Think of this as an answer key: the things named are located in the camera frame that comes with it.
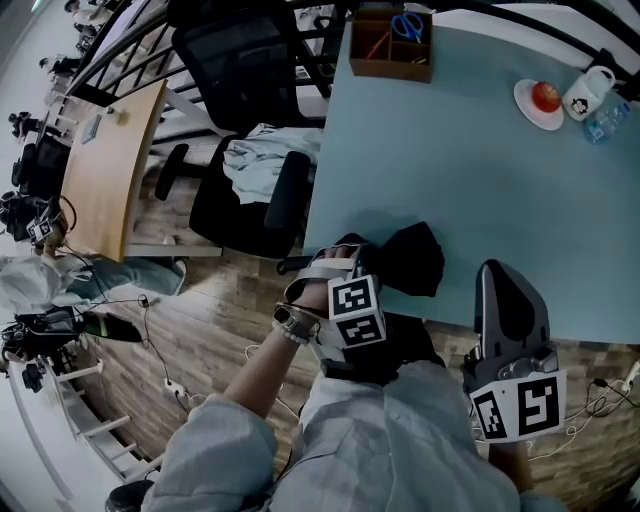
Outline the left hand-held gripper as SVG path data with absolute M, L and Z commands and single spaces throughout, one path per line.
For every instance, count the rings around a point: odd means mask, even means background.
M 322 285 L 327 292 L 327 311 L 315 314 L 315 350 L 355 349 L 386 340 L 378 301 L 380 249 L 356 233 L 348 233 L 330 249 L 337 253 L 342 248 L 344 256 L 318 251 L 285 291 L 286 299 L 295 303 L 309 284 Z

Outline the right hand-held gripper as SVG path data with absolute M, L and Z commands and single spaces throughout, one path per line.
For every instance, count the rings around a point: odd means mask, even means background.
M 489 259 L 476 275 L 474 329 L 463 387 L 488 443 L 531 440 L 565 419 L 567 375 L 549 342 L 546 304 L 512 266 Z

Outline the person's left forearm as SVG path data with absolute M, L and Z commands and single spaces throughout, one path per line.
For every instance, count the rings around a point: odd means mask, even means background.
M 301 345 L 273 328 L 234 376 L 223 398 L 266 419 Z

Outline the person's right forearm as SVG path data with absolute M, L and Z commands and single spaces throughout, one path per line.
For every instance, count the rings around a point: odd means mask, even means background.
M 520 493 L 534 488 L 525 442 L 491 444 L 488 460 L 513 482 Z

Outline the person's left hand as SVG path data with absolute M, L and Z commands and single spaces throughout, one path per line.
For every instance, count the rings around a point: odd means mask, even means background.
M 294 304 L 312 310 L 317 316 L 327 319 L 329 317 L 327 284 L 325 282 L 307 282 Z

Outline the light blue table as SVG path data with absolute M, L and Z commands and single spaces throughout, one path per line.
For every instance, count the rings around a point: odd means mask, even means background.
M 594 145 L 566 120 L 517 108 L 524 78 L 565 88 L 575 71 L 524 47 L 434 31 L 430 83 L 360 77 L 341 46 L 304 249 L 356 233 L 381 243 L 426 222 L 445 257 L 432 299 L 385 290 L 389 311 L 459 325 L 488 259 L 543 296 L 554 337 L 640 344 L 640 109 Z

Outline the light garment on chair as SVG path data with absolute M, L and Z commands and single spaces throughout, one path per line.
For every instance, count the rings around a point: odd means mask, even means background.
M 313 182 L 323 130 L 316 127 L 284 127 L 260 123 L 242 140 L 232 140 L 223 152 L 223 172 L 241 205 L 269 203 L 287 155 L 294 151 L 310 159 Z

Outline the person in white coat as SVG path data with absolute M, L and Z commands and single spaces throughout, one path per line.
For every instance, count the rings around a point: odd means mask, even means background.
M 266 421 L 207 399 L 170 439 L 143 512 L 566 512 L 477 451 L 459 383 L 427 361 L 386 386 L 318 377 L 291 466 Z

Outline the wooden organizer box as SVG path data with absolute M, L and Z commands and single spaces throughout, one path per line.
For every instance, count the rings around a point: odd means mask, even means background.
M 360 9 L 355 13 L 351 25 L 349 62 L 356 76 L 431 82 L 432 15 L 411 11 L 418 13 L 424 23 L 422 43 L 417 44 L 398 36 L 391 28 L 392 18 L 404 12 L 407 11 Z M 367 54 L 386 31 L 390 31 L 389 39 L 372 59 L 367 60 Z

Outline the white plate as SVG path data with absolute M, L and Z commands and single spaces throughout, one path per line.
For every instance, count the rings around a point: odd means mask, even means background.
M 515 103 L 521 113 L 534 125 L 546 130 L 559 130 L 564 122 L 564 111 L 559 107 L 554 112 L 548 113 L 538 109 L 532 100 L 532 90 L 536 82 L 532 79 L 521 79 L 513 89 Z

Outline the orange pen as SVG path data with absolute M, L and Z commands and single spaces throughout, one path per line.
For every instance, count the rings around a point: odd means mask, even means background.
M 371 50 L 369 51 L 369 53 L 366 56 L 367 60 L 372 59 L 376 53 L 380 50 L 380 48 L 383 46 L 383 44 L 389 39 L 390 37 L 390 31 L 386 31 L 381 38 L 375 43 L 375 45 L 371 48 Z

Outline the clear water bottle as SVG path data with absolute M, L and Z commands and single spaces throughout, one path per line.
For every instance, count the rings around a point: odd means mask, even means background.
M 611 108 L 599 109 L 584 123 L 584 135 L 593 145 L 611 139 L 631 113 L 628 102 L 622 101 Z

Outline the red apple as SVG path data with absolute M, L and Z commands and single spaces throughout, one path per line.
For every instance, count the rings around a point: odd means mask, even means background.
M 551 114 L 561 107 L 562 96 L 552 84 L 539 81 L 531 88 L 531 101 L 539 111 Z

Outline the white penguin print mug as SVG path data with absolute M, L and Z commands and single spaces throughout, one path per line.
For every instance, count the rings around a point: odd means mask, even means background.
M 579 76 L 562 97 L 566 113 L 581 122 L 594 113 L 616 83 L 614 72 L 605 66 L 593 66 Z

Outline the black office chair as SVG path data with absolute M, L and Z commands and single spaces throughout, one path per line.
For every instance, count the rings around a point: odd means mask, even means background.
M 312 183 L 310 159 L 290 152 L 269 203 L 241 205 L 223 172 L 223 152 L 258 124 L 316 127 L 302 115 L 296 94 L 296 59 L 286 31 L 287 11 L 248 0 L 170 0 L 173 48 L 194 79 L 206 112 L 224 136 L 207 166 L 186 162 L 176 145 L 158 176 L 155 196 L 167 199 L 178 177 L 200 181 L 189 227 L 208 241 L 244 254 L 283 259 L 301 235 Z

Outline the blue scissors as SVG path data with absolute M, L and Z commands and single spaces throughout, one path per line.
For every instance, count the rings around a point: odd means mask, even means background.
M 422 43 L 424 23 L 418 13 L 407 11 L 395 15 L 391 20 L 391 28 L 402 38 L 417 44 Z

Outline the black shoe with green stripe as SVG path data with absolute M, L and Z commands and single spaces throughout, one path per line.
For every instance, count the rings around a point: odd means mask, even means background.
M 136 326 L 112 313 L 85 313 L 83 315 L 83 331 L 93 336 L 115 341 L 142 342 L 141 333 Z

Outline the wooden desk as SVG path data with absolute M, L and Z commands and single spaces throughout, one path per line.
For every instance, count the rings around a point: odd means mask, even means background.
M 219 257 L 215 245 L 170 245 L 163 241 L 134 241 L 134 221 L 152 142 L 165 106 L 185 104 L 165 80 L 116 101 L 115 109 L 129 113 L 125 125 L 106 115 L 107 107 L 89 106 L 76 125 L 62 195 L 67 218 L 75 223 L 66 241 L 77 252 L 94 252 L 114 261 L 126 257 Z M 100 113 L 94 140 L 81 143 L 86 122 Z

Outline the white metal rack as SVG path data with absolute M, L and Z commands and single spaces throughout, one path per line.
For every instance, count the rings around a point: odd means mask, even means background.
M 123 443 L 116 431 L 131 422 L 128 415 L 100 419 L 84 401 L 85 391 L 74 381 L 99 376 L 101 362 L 67 374 L 57 375 L 51 365 L 36 363 L 41 389 L 33 392 L 23 381 L 24 364 L 9 364 L 10 388 L 19 416 L 36 452 L 50 476 L 63 492 L 71 490 L 64 481 L 70 475 L 65 464 L 93 464 L 95 472 L 109 485 L 125 485 L 157 477 L 163 457 L 146 460 L 135 443 Z

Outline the black metal railing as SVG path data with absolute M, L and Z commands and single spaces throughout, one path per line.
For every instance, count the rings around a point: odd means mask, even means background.
M 337 46 L 357 9 L 367 0 L 248 0 L 279 8 L 296 21 L 293 38 L 296 84 L 328 99 L 337 65 Z M 456 28 L 529 47 L 579 69 L 608 65 L 617 92 L 640 103 L 640 0 L 389 0 L 432 15 L 439 27 Z M 179 93 L 197 89 L 171 43 L 170 0 L 123 0 L 86 51 L 68 95 L 107 106 L 156 81 L 179 76 Z

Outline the black equipment pile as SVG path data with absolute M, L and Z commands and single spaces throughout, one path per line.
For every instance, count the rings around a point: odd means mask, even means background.
M 0 196 L 0 223 L 15 242 L 30 237 L 28 225 L 52 204 L 59 208 L 70 147 L 49 135 L 24 146 L 13 164 L 13 189 Z

